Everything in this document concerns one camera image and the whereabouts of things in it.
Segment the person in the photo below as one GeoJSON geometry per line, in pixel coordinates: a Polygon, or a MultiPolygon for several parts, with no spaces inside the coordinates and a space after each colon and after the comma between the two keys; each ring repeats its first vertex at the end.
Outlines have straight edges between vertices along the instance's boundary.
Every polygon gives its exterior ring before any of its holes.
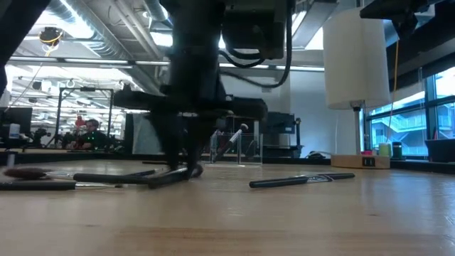
{"type": "Polygon", "coordinates": [[[99,130],[100,123],[96,119],[89,119],[85,124],[87,132],[72,141],[68,148],[86,151],[105,148],[107,136],[99,130]]]}

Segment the black equipment cart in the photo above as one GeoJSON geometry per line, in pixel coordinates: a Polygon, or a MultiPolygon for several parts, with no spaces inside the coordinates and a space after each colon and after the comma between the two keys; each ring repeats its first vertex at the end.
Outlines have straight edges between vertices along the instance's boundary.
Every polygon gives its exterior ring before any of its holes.
{"type": "Polygon", "coordinates": [[[294,114],[269,112],[263,131],[263,157],[299,158],[301,119],[294,114]]]}

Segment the fan makeup brush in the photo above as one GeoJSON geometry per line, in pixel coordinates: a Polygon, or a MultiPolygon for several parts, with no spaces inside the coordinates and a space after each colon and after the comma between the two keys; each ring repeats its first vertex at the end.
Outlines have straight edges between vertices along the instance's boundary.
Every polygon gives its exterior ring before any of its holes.
{"type": "Polygon", "coordinates": [[[110,184],[145,184],[148,182],[148,176],[155,174],[156,170],[141,171],[127,175],[113,174],[87,174],[87,173],[69,173],[64,171],[53,171],[51,169],[39,168],[20,168],[7,169],[4,175],[11,178],[23,180],[38,180],[38,179],[61,179],[73,180],[77,182],[89,183],[110,183],[110,184]]]}

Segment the clear acrylic brush holder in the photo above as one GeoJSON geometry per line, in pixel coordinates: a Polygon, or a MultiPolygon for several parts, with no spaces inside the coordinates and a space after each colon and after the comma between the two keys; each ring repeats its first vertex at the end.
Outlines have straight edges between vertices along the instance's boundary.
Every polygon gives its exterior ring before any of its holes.
{"type": "Polygon", "coordinates": [[[210,138],[209,143],[209,162],[214,163],[234,163],[239,165],[260,165],[262,164],[263,145],[262,135],[242,133],[232,143],[227,151],[223,148],[233,137],[233,133],[215,133],[210,138]]]}

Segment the dark-framed window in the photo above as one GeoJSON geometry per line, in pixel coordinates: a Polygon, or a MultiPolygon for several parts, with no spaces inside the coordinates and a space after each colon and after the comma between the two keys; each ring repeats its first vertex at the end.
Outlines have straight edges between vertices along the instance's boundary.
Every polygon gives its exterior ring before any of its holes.
{"type": "Polygon", "coordinates": [[[365,145],[399,144],[403,156],[428,157],[426,141],[455,139],[455,66],[392,92],[367,114],[365,145]]]}

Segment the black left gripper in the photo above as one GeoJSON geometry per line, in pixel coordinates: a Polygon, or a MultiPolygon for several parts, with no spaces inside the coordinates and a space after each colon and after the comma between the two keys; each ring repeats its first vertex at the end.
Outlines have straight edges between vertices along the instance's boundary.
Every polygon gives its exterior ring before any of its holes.
{"type": "MultiPolygon", "coordinates": [[[[172,60],[169,72],[169,95],[226,95],[217,60],[172,60]]],[[[119,90],[114,93],[113,102],[118,107],[149,112],[146,119],[156,132],[170,170],[178,168],[182,128],[186,152],[183,178],[197,177],[202,173],[198,162],[203,149],[216,130],[225,128],[228,116],[257,121],[267,118],[267,104],[258,98],[236,97],[231,101],[200,103],[191,110],[196,113],[195,117],[183,118],[183,127],[178,116],[179,108],[171,97],[119,90]]]]}

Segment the black bin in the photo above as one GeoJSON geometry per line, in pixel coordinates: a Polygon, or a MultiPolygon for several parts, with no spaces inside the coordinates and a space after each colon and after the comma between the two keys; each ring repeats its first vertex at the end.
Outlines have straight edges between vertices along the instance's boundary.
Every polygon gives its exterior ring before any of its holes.
{"type": "Polygon", "coordinates": [[[455,162],[455,139],[426,140],[425,144],[430,161],[455,162]]]}

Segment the black metal frame rig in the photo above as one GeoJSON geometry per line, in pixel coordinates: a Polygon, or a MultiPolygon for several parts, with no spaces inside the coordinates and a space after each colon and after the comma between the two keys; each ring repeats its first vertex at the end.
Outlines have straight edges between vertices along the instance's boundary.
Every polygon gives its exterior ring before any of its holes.
{"type": "Polygon", "coordinates": [[[61,110],[62,110],[62,103],[66,99],[82,99],[85,98],[87,100],[90,100],[91,102],[94,102],[96,100],[96,97],[89,97],[87,95],[79,96],[79,95],[74,95],[74,91],[79,90],[84,93],[88,92],[109,92],[110,96],[105,95],[105,99],[109,101],[109,113],[108,113],[108,121],[107,121],[107,141],[105,145],[105,152],[109,151],[111,142],[110,142],[110,132],[111,132],[111,125],[112,125],[112,108],[113,108],[113,96],[114,96],[114,90],[113,89],[107,89],[107,88],[96,88],[96,87],[89,87],[89,86],[82,86],[82,87],[61,87],[60,92],[58,95],[58,107],[57,107],[57,117],[56,117],[56,123],[55,123],[55,133],[54,133],[54,142],[55,145],[57,145],[58,142],[58,135],[60,131],[60,115],[61,115],[61,110]]]}

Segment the black computer monitor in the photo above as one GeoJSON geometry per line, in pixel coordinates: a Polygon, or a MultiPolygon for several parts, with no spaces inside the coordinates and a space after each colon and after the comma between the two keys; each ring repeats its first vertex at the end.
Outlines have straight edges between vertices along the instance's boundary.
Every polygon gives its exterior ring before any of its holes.
{"type": "Polygon", "coordinates": [[[33,109],[31,107],[0,107],[0,124],[11,126],[18,124],[20,134],[29,134],[31,131],[31,119],[33,109]]]}

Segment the grey cloth partition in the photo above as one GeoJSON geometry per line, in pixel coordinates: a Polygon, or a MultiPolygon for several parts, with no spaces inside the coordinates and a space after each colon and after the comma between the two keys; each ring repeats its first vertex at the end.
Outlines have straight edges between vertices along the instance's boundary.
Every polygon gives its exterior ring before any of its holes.
{"type": "Polygon", "coordinates": [[[133,114],[133,154],[163,154],[161,144],[148,114],[133,114]]]}

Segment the black aluminium table frame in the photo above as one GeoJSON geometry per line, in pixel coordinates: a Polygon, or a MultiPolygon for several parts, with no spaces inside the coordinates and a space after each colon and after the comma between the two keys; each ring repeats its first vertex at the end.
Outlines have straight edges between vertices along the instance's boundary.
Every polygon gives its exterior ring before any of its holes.
{"type": "MultiPolygon", "coordinates": [[[[132,161],[157,161],[164,163],[162,155],[140,155],[140,154],[111,154],[95,152],[70,152],[70,153],[22,153],[14,151],[0,151],[0,166],[4,166],[8,154],[15,156],[17,164],[32,164],[59,161],[83,161],[83,160],[132,160],[132,161]]],[[[290,159],[290,158],[264,158],[263,164],[294,164],[294,165],[330,165],[330,159],[290,159]]],[[[408,171],[423,171],[436,174],[448,174],[455,176],[455,164],[438,163],[428,161],[392,160],[392,169],[408,171]]]]}

